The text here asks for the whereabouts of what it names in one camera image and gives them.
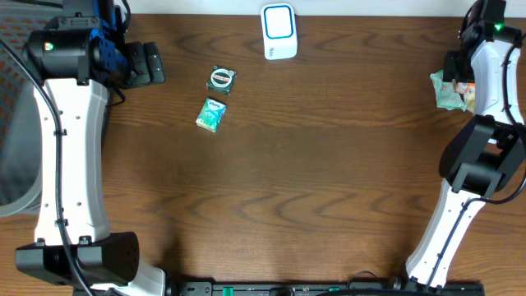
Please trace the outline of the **orange snack pack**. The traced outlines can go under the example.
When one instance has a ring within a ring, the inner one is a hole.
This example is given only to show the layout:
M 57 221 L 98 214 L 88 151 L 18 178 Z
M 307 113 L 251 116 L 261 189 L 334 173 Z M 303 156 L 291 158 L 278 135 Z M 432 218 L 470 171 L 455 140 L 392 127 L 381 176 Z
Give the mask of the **orange snack pack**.
M 470 82 L 458 82 L 455 87 L 455 91 L 461 95 L 473 94 L 475 90 L 475 84 Z

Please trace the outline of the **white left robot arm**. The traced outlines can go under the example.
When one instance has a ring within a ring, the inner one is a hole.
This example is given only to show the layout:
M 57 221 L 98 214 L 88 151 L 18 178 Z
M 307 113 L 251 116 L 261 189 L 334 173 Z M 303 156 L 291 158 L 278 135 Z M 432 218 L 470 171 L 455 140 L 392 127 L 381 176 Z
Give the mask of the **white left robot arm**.
M 141 259 L 136 234 L 111 231 L 104 206 L 110 96 L 165 80 L 157 45 L 125 40 L 131 18 L 127 2 L 65 1 L 18 59 L 39 111 L 42 190 L 35 240 L 17 248 L 16 268 L 76 295 L 170 293 L 165 272 Z

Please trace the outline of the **green wipes pack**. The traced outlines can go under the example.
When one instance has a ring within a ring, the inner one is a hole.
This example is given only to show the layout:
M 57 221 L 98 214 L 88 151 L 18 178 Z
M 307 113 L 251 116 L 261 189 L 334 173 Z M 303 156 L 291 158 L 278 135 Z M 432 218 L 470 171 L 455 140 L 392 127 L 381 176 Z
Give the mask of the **green wipes pack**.
M 443 70 L 432 73 L 430 78 L 435 91 L 437 108 L 447 110 L 460 109 L 463 112 L 467 110 L 466 103 L 461 99 L 460 94 L 455 91 L 454 84 L 443 81 Z

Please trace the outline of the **teal Kleenex tissue pack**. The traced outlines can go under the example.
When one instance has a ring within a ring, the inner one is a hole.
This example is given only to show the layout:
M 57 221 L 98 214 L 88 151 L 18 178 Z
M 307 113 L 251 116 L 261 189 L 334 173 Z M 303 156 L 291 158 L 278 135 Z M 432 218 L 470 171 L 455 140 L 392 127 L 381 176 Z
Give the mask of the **teal Kleenex tissue pack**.
M 217 132 L 226 111 L 226 104 L 207 98 L 196 119 L 196 125 L 208 131 Z

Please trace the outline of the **yellow wet wipes pack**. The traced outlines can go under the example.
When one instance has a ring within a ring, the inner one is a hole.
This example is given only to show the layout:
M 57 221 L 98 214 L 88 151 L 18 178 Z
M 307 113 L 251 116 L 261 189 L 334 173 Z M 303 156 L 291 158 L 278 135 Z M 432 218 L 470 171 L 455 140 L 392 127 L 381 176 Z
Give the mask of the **yellow wet wipes pack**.
M 464 94 L 464 102 L 465 102 L 465 105 L 466 105 L 466 109 L 469 112 L 474 113 L 475 103 L 476 103 L 475 93 L 474 92 L 465 93 Z

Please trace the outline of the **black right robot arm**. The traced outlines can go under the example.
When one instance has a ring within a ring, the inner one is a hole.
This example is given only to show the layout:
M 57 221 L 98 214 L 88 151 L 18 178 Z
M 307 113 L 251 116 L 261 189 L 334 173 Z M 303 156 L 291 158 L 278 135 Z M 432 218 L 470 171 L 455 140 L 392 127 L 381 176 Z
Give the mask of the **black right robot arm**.
M 495 205 L 525 161 L 525 123 L 517 98 L 517 64 L 524 33 L 505 24 L 505 0 L 477 0 L 466 13 L 458 51 L 445 56 L 443 78 L 472 82 L 474 115 L 445 148 L 441 194 L 405 274 L 389 289 L 420 295 L 482 293 L 481 286 L 449 284 L 453 257 L 475 215 Z

